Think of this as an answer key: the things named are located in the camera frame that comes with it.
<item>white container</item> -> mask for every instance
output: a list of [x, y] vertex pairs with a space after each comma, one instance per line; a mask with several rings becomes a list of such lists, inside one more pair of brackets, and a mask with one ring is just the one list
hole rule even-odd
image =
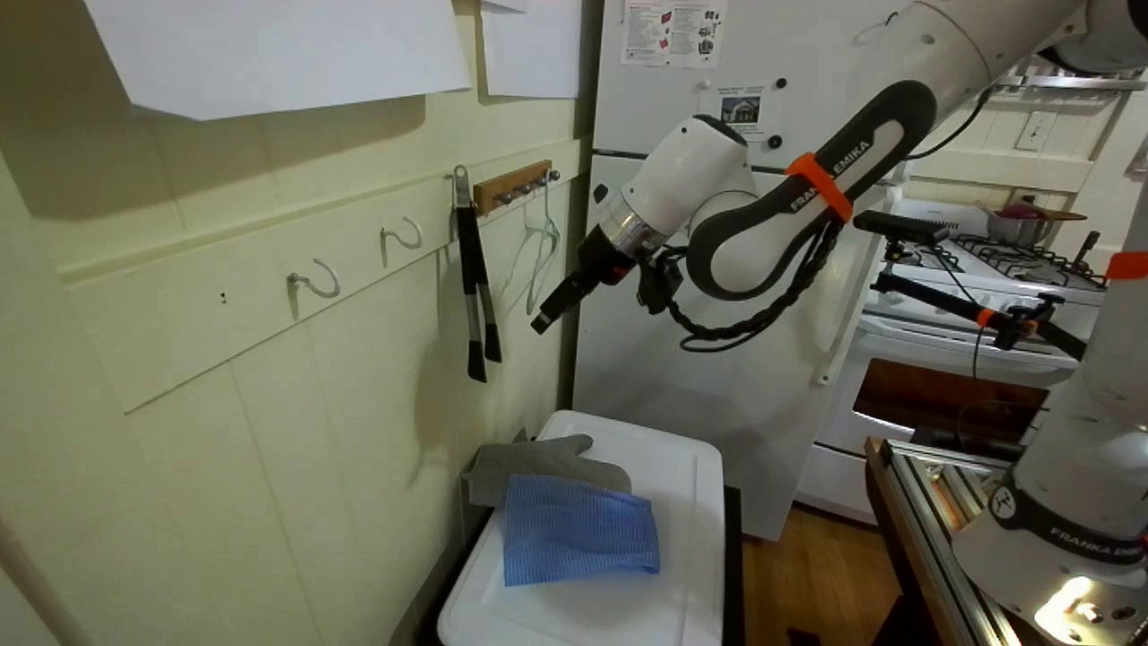
[[503, 515], [479, 532], [446, 611], [447, 646], [721, 646], [723, 477], [715, 444], [586, 414], [538, 438], [588, 435], [591, 461], [633, 475], [654, 504], [661, 575], [503, 587]]

